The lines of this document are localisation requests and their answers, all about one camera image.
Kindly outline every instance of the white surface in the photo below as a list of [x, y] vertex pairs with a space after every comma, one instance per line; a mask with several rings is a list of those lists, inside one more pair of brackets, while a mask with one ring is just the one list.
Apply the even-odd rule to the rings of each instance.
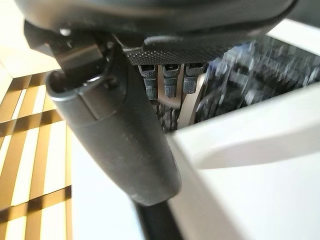
[[320, 56], [320, 29], [290, 19], [284, 19], [268, 36]]
[[178, 196], [172, 209], [188, 239], [320, 239], [319, 103], [314, 84], [175, 132], [172, 141], [202, 169], [206, 195], [238, 234], [212, 238], [198, 226], [219, 230], [215, 215], [195, 210], [208, 203]]
[[0, 63], [13, 78], [60, 68], [53, 57], [29, 48], [14, 0], [0, 0], [0, 30]]
[[72, 138], [72, 228], [76, 240], [142, 240], [127, 195]]

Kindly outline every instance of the textured plastic panel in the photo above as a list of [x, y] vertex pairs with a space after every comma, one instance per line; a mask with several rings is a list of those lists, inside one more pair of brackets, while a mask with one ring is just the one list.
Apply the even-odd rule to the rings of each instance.
[[212, 46], [199, 49], [139, 50], [127, 51], [126, 56], [133, 65], [162, 65], [184, 63], [206, 63], [220, 57], [229, 46]]

